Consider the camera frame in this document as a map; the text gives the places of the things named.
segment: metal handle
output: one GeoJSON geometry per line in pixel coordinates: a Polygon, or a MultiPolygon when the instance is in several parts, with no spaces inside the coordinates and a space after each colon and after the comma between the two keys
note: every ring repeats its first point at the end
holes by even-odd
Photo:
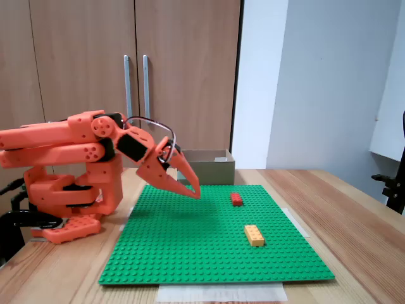
{"type": "Polygon", "coordinates": [[[132,116],[131,80],[129,76],[129,57],[124,55],[125,95],[127,97],[127,117],[132,116]]]}
{"type": "Polygon", "coordinates": [[[144,95],[145,95],[145,117],[151,118],[151,111],[149,108],[149,68],[147,55],[143,56],[144,59],[144,95]]]}

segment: wooden cabinet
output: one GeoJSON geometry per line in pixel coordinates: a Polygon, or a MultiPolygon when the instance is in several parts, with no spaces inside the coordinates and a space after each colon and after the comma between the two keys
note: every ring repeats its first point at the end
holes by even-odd
{"type": "MultiPolygon", "coordinates": [[[[0,105],[0,130],[45,121],[26,0],[0,0],[0,105]]],[[[24,171],[0,169],[0,187],[24,171]]],[[[10,198],[17,193],[0,196],[0,215],[11,209],[10,198]]]]}
{"type": "Polygon", "coordinates": [[[123,56],[138,114],[133,0],[30,1],[47,121],[89,110],[127,112],[123,56]]]}
{"type": "Polygon", "coordinates": [[[135,0],[140,114],[147,55],[151,118],[182,148],[229,148],[239,11],[239,0],[135,0]]]}

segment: white wall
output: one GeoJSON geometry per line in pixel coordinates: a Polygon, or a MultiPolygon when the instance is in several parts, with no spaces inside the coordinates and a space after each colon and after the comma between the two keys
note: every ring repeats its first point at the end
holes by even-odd
{"type": "Polygon", "coordinates": [[[385,90],[378,111],[370,150],[379,155],[401,160],[405,138],[402,114],[405,110],[405,4],[402,2],[397,35],[392,50],[385,90]]]}
{"type": "Polygon", "coordinates": [[[245,0],[232,155],[265,168],[288,0],[245,0]]]}
{"type": "Polygon", "coordinates": [[[369,152],[400,0],[290,0],[268,168],[320,168],[383,200],[369,152]]]}

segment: robotic arm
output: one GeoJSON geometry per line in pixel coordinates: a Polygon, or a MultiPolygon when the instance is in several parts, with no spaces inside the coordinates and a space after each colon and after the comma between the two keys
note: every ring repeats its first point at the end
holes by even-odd
{"type": "MultiPolygon", "coordinates": [[[[60,122],[0,131],[1,166],[32,167],[23,177],[26,194],[19,194],[20,200],[28,197],[32,214],[38,213],[37,216],[42,219],[50,216],[55,225],[60,224],[55,218],[69,218],[70,222],[76,222],[78,217],[86,219],[87,224],[97,224],[95,229],[83,232],[86,225],[80,225],[81,229],[75,230],[67,222],[60,229],[39,229],[40,233],[33,232],[34,236],[61,243],[99,232],[99,217],[112,213],[122,199],[122,155],[139,166],[137,175],[150,185],[200,198],[198,178],[175,144],[174,134],[172,141],[166,136],[156,144],[148,132],[130,125],[128,121],[120,113],[89,111],[60,122]],[[71,163],[85,163],[86,173],[75,179],[72,175],[47,174],[44,168],[71,163]],[[168,175],[168,167],[177,168],[189,180],[193,190],[168,175]]],[[[17,214],[21,211],[17,201],[13,212],[17,214]]],[[[7,218],[10,220],[13,216],[8,213],[7,218]]]]}

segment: red lego brick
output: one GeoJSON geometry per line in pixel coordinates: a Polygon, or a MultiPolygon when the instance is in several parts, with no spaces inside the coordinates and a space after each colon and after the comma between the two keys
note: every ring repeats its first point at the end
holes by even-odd
{"type": "Polygon", "coordinates": [[[233,206],[242,206],[243,205],[243,201],[242,201],[242,198],[240,197],[239,193],[231,193],[230,199],[232,201],[233,206]]]}

